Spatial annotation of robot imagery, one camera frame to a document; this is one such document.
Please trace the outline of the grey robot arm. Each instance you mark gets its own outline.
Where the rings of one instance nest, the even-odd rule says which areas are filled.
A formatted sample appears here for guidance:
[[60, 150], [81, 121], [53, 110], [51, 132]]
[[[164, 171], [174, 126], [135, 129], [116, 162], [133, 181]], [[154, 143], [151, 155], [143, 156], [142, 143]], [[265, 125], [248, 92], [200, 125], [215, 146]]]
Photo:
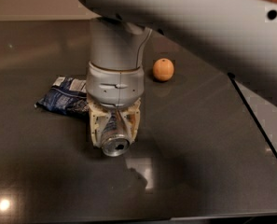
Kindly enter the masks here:
[[89, 93], [136, 69], [150, 30], [161, 33], [277, 106], [277, 4], [264, 0], [78, 0], [96, 13]]

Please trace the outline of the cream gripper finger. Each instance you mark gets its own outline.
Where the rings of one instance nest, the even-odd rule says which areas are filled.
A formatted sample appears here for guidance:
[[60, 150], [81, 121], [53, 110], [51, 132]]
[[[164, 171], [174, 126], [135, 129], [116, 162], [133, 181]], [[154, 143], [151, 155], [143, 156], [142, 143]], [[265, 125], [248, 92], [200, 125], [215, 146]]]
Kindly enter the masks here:
[[127, 135], [130, 143], [132, 144], [138, 134], [141, 112], [140, 112], [141, 99], [138, 98], [132, 105], [127, 108], [119, 109], [118, 112], [125, 124]]
[[88, 110], [90, 115], [90, 137], [95, 147], [102, 147], [102, 132], [111, 118], [112, 111], [97, 103], [87, 95]]

